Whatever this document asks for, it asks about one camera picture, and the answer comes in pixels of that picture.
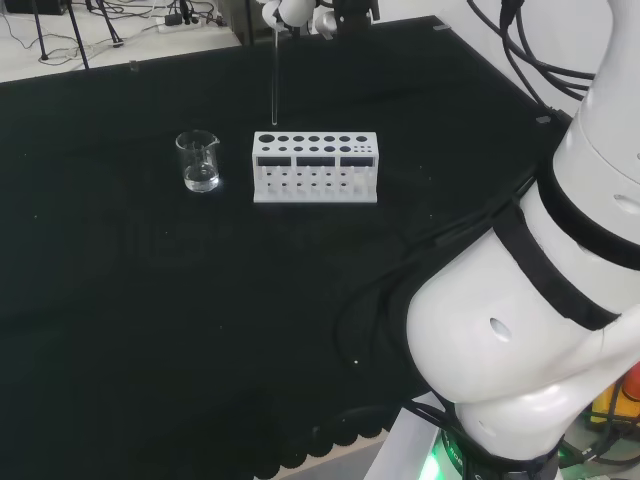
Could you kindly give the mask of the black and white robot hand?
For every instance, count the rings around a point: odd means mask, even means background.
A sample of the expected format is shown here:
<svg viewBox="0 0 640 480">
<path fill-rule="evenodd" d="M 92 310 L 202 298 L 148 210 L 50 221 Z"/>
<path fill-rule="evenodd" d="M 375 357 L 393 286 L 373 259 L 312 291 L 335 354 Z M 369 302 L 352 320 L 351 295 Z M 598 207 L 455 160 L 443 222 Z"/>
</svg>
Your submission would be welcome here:
<svg viewBox="0 0 640 480">
<path fill-rule="evenodd" d="M 370 25 L 380 20 L 378 1 L 258 1 L 262 6 L 264 22 L 274 31 L 282 32 L 292 28 L 301 28 L 314 17 L 314 11 L 322 6 L 331 10 L 338 28 L 350 23 Z"/>
</svg>

